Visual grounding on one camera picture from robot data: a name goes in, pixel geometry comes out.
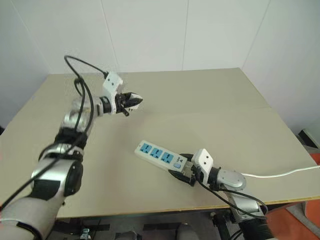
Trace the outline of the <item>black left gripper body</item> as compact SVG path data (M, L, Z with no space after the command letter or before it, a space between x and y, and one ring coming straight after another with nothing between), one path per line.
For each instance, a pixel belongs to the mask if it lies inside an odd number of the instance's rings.
M116 113L122 113L126 117L128 117L130 114L127 111L128 108L130 108L130 97L131 93L119 93L115 96L115 103L116 103Z

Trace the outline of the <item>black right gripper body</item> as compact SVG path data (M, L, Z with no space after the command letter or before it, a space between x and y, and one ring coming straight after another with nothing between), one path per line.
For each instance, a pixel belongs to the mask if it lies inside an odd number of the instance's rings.
M200 178L201 169L192 162L186 162L181 173L188 177L190 177L191 174L194 174L196 183Z

